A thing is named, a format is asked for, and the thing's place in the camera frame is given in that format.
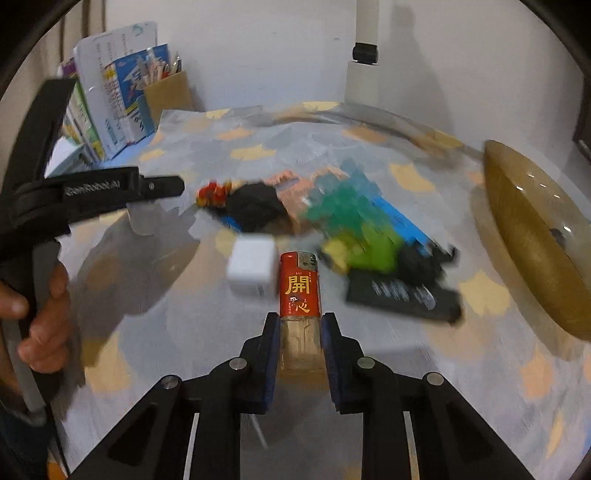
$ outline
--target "stack of books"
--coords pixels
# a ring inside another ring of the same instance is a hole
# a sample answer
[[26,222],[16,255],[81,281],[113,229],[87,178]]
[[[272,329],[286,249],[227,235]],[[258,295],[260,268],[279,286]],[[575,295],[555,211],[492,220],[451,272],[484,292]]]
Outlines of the stack of books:
[[168,48],[157,46],[156,23],[143,22],[84,38],[73,54],[58,69],[58,76],[78,80],[64,134],[94,162],[110,160],[149,132],[138,107],[141,62],[168,63]]

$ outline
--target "wall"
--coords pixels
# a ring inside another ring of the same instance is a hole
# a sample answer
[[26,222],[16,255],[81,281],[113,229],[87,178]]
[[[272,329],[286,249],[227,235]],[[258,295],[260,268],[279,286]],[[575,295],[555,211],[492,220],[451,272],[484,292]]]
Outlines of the wall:
[[[158,21],[201,107],[342,100],[355,0],[108,0],[108,27]],[[383,108],[481,149],[487,138],[535,159],[575,197],[591,166],[571,141],[583,76],[518,0],[382,0]]]

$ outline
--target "white power adapter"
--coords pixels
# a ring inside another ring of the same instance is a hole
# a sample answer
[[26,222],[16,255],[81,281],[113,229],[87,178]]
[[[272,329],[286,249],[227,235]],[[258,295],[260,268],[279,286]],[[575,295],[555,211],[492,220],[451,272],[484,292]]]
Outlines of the white power adapter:
[[275,297],[279,255],[272,235],[238,235],[226,267],[232,291],[239,295]]

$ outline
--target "red toy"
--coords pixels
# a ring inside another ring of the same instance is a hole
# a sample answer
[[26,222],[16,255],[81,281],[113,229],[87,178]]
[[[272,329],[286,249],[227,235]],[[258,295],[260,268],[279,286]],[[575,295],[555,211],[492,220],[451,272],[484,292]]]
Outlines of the red toy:
[[197,205],[200,207],[218,207],[226,206],[226,197],[232,191],[232,182],[225,181],[222,185],[211,181],[209,185],[199,190],[197,194]]

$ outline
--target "floral tablecloth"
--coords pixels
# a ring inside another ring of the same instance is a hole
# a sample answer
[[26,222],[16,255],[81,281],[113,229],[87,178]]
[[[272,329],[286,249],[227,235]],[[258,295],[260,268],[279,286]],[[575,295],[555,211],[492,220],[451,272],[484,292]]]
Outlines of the floral tablecloth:
[[[167,111],[134,158],[146,175],[180,174],[182,197],[162,200],[156,234],[138,236],[125,211],[78,225],[61,240],[79,327],[67,383],[54,402],[72,468],[165,374],[208,373],[259,335],[275,300],[235,297],[225,281],[235,234],[197,210],[210,179],[309,176],[347,158],[427,235],[461,252],[447,284],[465,319],[448,326],[344,302],[346,279],[320,265],[322,303],[344,335],[395,371],[441,372],[538,480],[566,480],[589,448],[591,346],[564,333],[529,293],[502,244],[479,160],[431,158],[389,113],[336,102],[288,109]],[[314,250],[320,235],[277,239]],[[354,479],[360,416],[340,416],[326,391],[278,384],[259,419],[262,448],[243,423],[242,478]]]

